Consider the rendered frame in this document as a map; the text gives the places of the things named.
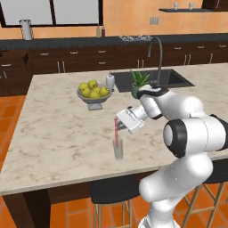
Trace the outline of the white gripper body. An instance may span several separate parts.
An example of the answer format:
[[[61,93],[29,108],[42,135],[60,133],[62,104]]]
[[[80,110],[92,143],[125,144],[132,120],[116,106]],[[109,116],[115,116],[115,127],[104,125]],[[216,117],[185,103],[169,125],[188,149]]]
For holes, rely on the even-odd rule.
[[[145,111],[143,108],[127,108],[117,114],[130,134],[135,134],[144,126]]]

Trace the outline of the red striped straw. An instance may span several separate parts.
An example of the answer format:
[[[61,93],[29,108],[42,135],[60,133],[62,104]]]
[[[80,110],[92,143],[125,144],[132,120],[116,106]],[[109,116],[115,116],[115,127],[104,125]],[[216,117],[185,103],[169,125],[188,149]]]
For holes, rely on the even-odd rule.
[[[116,148],[118,148],[118,118],[114,118],[114,125],[115,125],[115,144]]]

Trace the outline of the clear glass cup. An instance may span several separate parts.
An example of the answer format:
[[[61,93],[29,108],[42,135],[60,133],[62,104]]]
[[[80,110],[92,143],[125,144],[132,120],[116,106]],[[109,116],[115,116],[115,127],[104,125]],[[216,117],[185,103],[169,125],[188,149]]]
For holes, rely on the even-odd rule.
[[[122,160],[124,158],[123,156],[123,141],[121,138],[118,139],[118,142],[116,140],[112,141],[113,144],[113,150],[116,160]]]

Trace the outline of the dark island counter base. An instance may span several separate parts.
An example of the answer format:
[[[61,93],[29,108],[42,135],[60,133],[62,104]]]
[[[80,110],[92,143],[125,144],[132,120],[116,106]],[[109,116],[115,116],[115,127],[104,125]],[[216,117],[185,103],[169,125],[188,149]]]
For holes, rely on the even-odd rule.
[[[137,181],[153,171],[134,174]],[[75,183],[4,196],[16,228],[50,228],[51,204],[91,197],[91,182]]]

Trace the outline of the grey fruit bowl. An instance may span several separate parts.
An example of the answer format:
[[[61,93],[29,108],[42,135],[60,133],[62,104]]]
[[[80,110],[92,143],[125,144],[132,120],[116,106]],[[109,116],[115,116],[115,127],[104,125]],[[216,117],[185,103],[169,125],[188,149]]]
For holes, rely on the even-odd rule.
[[[77,96],[87,104],[87,107],[89,110],[102,110],[102,104],[106,102],[110,98],[110,94],[108,94],[105,97],[97,98],[97,99],[91,99],[91,98],[85,98],[79,89],[77,89]]]

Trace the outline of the green potted plant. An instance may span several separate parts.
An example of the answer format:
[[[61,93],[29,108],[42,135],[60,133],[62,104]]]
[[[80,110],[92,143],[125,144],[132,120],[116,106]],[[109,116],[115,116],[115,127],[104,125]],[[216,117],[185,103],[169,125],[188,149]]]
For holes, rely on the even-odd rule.
[[[151,74],[150,73],[142,74],[139,71],[136,71],[136,72],[132,71],[131,74],[134,80],[132,84],[132,96],[136,99],[139,88],[149,83],[149,77],[151,76]]]

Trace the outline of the white soap bottle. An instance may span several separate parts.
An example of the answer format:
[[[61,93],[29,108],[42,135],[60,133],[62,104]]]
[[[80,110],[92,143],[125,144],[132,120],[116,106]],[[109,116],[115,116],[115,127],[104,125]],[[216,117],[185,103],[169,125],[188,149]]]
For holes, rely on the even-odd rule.
[[[106,77],[106,86],[110,91],[112,91],[114,88],[114,85],[115,85],[115,77],[109,73],[108,76]]]

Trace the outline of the dark sink basin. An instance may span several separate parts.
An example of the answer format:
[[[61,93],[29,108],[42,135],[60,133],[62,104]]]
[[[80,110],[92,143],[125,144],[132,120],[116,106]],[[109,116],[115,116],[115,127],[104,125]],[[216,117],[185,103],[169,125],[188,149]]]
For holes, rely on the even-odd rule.
[[[157,79],[158,71],[156,69],[140,70],[142,75],[149,74],[148,81],[155,81]],[[132,73],[130,71],[111,72],[115,77],[115,84],[120,93],[130,92],[134,82]],[[189,80],[183,77],[174,69],[163,69],[160,72],[159,84],[165,88],[177,88],[193,86]]]

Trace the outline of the dark curved tap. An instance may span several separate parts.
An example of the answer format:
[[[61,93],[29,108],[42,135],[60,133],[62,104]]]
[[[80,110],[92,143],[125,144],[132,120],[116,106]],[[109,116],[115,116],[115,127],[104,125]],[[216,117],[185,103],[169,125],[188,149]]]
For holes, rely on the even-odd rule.
[[[154,42],[156,42],[158,44],[158,47],[155,49],[152,48],[152,45]],[[160,79],[162,60],[163,60],[163,47],[162,47],[161,40],[158,37],[151,38],[147,57],[152,58],[152,60],[153,60],[152,65],[158,67],[157,74],[154,76],[151,76],[150,85],[151,86],[160,86],[159,79]]]

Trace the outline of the dark wood cupboard run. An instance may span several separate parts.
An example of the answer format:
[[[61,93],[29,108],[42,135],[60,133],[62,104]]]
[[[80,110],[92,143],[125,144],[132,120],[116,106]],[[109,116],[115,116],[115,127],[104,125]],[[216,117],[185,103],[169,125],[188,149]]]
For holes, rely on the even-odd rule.
[[[158,36],[162,66],[228,62],[228,33]],[[24,95],[39,74],[151,68],[149,42],[119,37],[0,41],[0,97]]]

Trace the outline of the dark wall shelf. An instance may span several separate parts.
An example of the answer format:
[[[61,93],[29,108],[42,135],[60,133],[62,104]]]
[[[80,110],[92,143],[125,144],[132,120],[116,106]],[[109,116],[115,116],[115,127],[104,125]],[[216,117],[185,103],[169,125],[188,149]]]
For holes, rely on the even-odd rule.
[[[193,8],[193,9],[159,9],[162,12],[212,12],[209,9],[200,9],[200,8]]]

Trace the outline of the window with dark frame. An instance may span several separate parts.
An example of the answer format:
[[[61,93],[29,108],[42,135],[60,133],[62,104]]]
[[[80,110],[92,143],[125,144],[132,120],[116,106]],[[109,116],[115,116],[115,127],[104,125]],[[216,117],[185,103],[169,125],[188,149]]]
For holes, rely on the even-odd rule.
[[[3,27],[102,25],[102,0],[0,0]]]

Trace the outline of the dark wall cupboard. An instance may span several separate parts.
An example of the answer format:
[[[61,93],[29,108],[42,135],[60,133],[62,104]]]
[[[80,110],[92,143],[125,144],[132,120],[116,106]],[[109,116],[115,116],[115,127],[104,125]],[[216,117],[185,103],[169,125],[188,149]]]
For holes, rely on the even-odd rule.
[[[228,0],[203,0],[201,8],[214,12],[228,12]]]

